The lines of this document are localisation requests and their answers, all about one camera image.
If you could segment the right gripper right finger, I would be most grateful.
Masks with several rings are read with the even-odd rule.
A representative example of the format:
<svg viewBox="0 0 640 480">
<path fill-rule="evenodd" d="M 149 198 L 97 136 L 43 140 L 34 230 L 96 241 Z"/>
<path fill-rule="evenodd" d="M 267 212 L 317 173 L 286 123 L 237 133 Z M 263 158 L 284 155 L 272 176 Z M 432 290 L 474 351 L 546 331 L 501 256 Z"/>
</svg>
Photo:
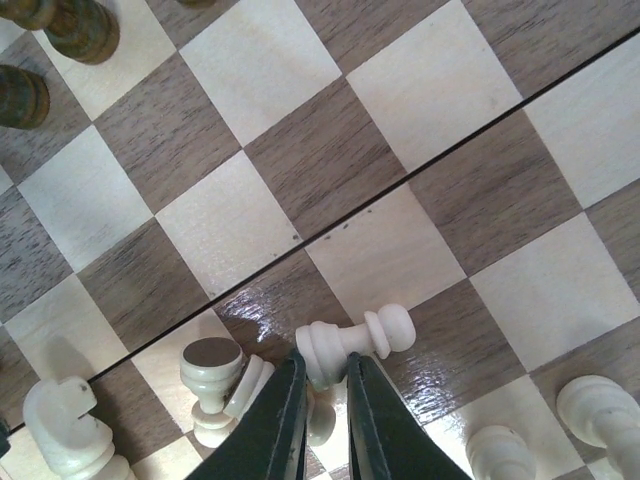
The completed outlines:
<svg viewBox="0 0 640 480">
<path fill-rule="evenodd" d="M 353 479 L 467 479 L 425 433 L 383 370 L 352 353 L 346 366 Z"/>
</svg>

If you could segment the white pawn gripped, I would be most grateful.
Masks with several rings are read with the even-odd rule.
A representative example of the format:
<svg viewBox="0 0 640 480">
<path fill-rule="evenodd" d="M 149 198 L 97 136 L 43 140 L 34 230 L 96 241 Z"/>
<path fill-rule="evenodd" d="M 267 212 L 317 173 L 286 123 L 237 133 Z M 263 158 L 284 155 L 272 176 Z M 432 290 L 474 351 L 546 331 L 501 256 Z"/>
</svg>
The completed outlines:
<svg viewBox="0 0 640 480">
<path fill-rule="evenodd" d="M 295 340 L 309 382 L 320 392 L 342 381 L 350 354 L 386 359 L 408 350 L 416 341 L 416 329 L 405 307 L 387 304 L 377 312 L 366 311 L 364 322 L 351 327 L 322 321 L 301 326 Z"/>
</svg>

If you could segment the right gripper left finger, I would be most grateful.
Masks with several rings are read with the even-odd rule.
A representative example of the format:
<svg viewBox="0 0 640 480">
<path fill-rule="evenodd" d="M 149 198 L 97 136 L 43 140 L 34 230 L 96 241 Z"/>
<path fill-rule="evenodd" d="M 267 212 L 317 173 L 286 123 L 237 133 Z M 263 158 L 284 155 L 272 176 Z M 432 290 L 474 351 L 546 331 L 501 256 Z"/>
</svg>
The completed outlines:
<svg viewBox="0 0 640 480">
<path fill-rule="evenodd" d="M 240 421 L 187 479 L 303 479 L 307 435 L 293 420 L 290 413 L 282 419 L 271 413 Z"/>
</svg>

